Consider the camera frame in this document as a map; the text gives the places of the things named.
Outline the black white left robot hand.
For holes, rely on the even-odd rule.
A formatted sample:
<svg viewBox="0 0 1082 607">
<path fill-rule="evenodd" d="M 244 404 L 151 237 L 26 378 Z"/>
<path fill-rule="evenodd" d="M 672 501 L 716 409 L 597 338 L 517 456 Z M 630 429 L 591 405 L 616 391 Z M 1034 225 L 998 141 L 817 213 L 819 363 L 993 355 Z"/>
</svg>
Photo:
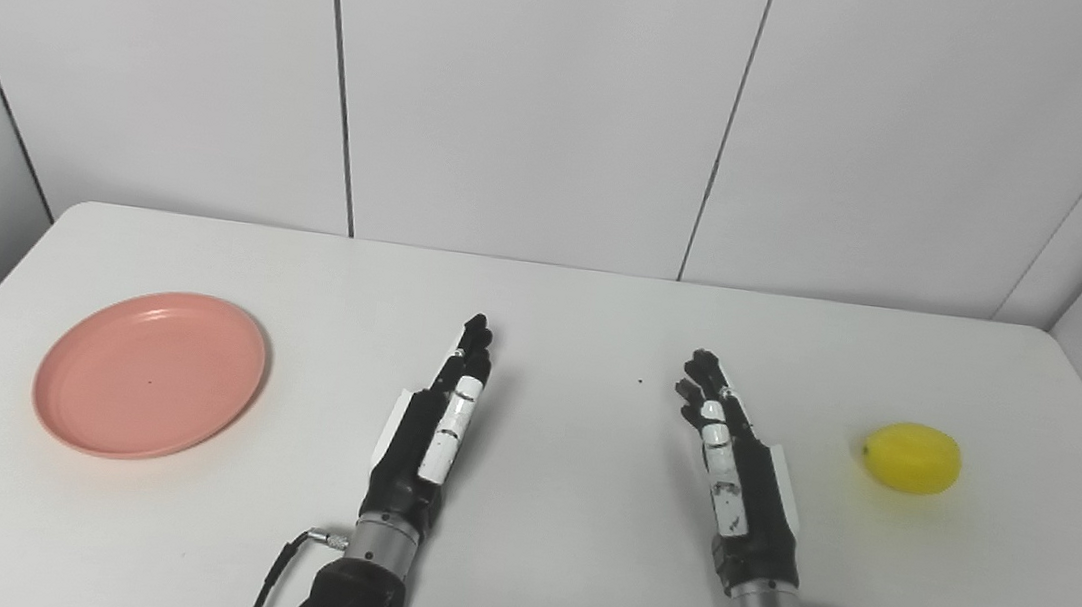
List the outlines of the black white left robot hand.
<svg viewBox="0 0 1082 607">
<path fill-rule="evenodd" d="M 487 316 L 462 324 L 430 387 L 408 397 L 385 451 L 368 476 L 359 514 L 405 522 L 425 538 L 443 509 L 443 487 L 492 372 Z"/>
</svg>

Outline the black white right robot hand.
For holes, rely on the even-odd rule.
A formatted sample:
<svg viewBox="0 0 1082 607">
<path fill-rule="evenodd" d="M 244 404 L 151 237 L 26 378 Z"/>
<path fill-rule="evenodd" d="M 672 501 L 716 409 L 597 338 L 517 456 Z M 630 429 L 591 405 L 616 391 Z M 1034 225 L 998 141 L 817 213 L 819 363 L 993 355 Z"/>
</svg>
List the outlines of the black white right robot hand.
<svg viewBox="0 0 1082 607">
<path fill-rule="evenodd" d="M 760 440 L 711 349 L 698 348 L 676 383 L 681 414 L 697 430 L 716 522 L 713 563 L 727 591 L 760 582 L 799 586 L 796 536 L 789 526 L 771 447 Z"/>
</svg>

